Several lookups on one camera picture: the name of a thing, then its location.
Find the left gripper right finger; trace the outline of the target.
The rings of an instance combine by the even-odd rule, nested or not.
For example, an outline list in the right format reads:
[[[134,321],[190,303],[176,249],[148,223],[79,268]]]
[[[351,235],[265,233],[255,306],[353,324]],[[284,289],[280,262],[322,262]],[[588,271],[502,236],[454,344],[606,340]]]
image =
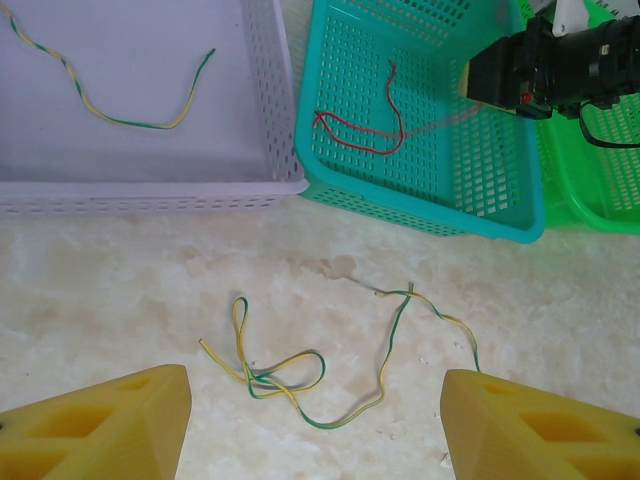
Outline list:
[[[456,480],[640,480],[640,418],[452,369],[441,421]]]

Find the green plastic basket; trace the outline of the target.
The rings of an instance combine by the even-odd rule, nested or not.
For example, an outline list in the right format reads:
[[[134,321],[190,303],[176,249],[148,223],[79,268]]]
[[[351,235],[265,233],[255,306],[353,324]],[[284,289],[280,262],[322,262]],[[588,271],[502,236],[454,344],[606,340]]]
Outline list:
[[[589,26],[640,15],[638,0],[585,0]],[[602,141],[640,143],[640,93],[611,110],[588,107],[589,132]],[[578,120],[536,122],[546,228],[640,236],[640,148],[587,143]]]

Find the teal plastic basket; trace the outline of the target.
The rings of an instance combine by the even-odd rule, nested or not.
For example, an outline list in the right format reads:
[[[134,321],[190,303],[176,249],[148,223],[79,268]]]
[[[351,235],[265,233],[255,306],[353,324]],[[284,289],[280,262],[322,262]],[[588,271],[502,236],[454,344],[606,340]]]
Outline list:
[[[459,94],[517,0],[314,0],[295,147],[305,197],[439,236],[544,229],[534,124]]]

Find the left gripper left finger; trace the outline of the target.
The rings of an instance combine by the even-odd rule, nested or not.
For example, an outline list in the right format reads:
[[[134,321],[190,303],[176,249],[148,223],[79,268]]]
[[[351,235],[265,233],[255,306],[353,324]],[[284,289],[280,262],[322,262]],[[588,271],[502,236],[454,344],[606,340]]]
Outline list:
[[[167,364],[0,412],[0,480],[175,480],[191,408]]]

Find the lavender plastic basket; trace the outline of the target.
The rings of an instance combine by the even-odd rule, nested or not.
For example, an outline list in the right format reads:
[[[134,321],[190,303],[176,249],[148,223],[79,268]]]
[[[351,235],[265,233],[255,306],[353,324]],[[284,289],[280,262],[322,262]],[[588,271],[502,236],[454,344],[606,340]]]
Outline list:
[[[280,0],[0,0],[0,218],[276,206],[296,112]]]

